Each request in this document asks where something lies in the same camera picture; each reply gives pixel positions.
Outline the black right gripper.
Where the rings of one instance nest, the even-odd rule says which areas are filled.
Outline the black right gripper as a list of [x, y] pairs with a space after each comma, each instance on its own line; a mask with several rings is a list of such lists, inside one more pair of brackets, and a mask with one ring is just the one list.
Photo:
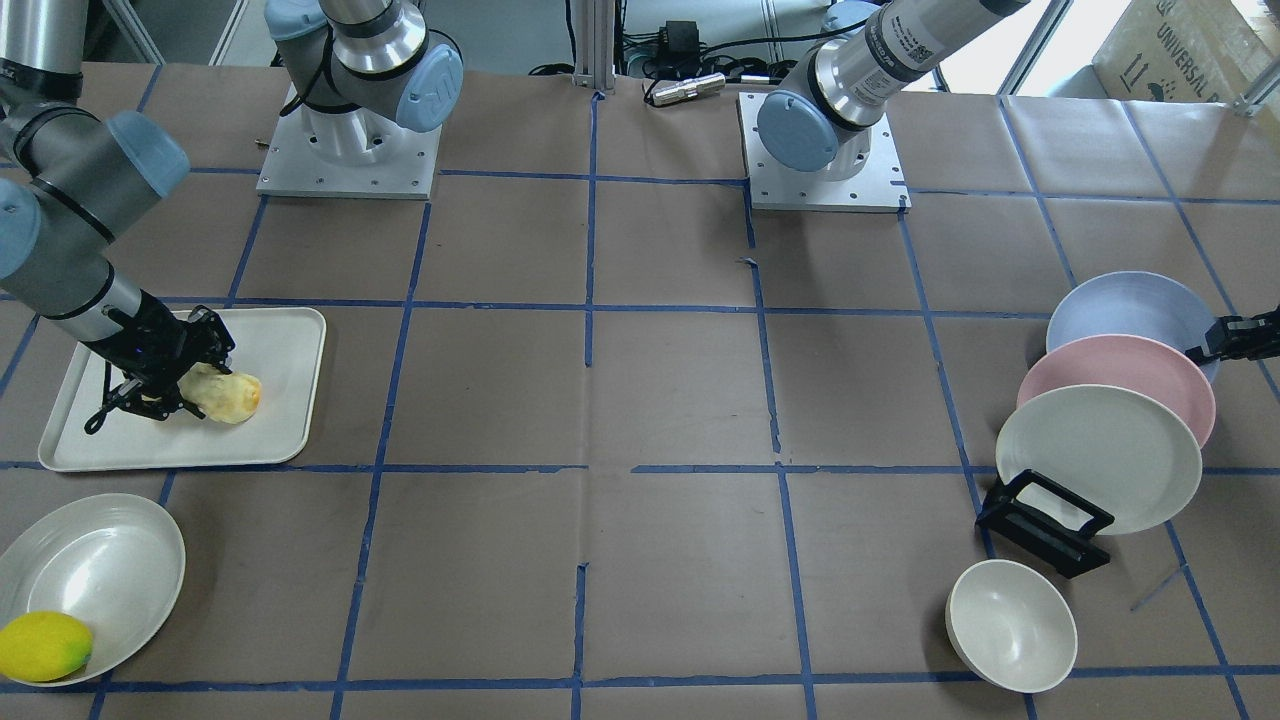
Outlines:
[[[104, 377], [101, 405], [84, 423], [86, 434], [99, 433], [116, 410], [151, 418], [152, 409], [161, 419], [179, 410], [201, 419], [212, 415], [215, 375], [186, 374], [198, 363], [221, 374], [230, 372], [228, 360], [236, 342], [218, 313], [197, 306], [179, 319], [166, 306], [141, 306], [131, 316], [108, 306], [104, 315], [122, 329], [100, 342], [100, 355], [120, 369], [125, 380], [111, 386], [113, 377]], [[150, 404], [142, 388], [155, 396]]]

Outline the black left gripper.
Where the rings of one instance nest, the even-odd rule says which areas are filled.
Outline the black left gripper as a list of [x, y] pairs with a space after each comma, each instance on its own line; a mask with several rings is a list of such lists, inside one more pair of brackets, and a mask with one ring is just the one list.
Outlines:
[[1251, 318], [1220, 316], [1199, 345], [1185, 351], [1193, 363], [1249, 361], [1279, 355], [1279, 307]]

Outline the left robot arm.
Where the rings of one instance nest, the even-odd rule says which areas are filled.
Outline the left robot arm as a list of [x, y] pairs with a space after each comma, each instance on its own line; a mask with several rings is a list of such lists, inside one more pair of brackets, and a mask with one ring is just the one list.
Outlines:
[[1162, 272], [1220, 307], [1277, 304], [1277, 158], [1213, 104], [909, 94], [923, 65], [1016, 1], [895, 1], [822, 44], [765, 100], [767, 147], [870, 137], [888, 119], [913, 206], [753, 222], [783, 314], [1041, 316], [1110, 272]]

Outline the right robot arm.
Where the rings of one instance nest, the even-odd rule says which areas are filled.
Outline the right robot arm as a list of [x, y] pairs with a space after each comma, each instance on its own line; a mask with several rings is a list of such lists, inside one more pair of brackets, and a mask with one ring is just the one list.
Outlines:
[[[283, 117], [374, 115], [426, 133], [458, 100], [463, 59], [431, 38], [417, 3], [269, 1], [264, 15], [294, 86]], [[87, 19], [84, 1], [3, 4], [3, 151], [29, 174], [3, 182], [3, 290], [122, 374], [88, 434], [115, 410], [246, 421], [261, 384], [229, 368], [224, 320], [205, 306], [179, 319], [105, 258], [191, 163], [143, 114], [100, 119], [78, 105]]]

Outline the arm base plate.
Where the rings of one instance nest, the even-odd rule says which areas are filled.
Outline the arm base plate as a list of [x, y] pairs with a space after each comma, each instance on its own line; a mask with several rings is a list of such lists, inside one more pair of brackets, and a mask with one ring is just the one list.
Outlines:
[[256, 190], [264, 196], [429, 200], [442, 128], [416, 133], [357, 109], [307, 106], [276, 122]]
[[804, 172], [786, 167], [762, 142], [756, 118], [765, 95], [739, 95], [742, 155], [751, 208], [776, 211], [897, 213], [911, 208], [887, 114], [842, 143], [828, 165]]

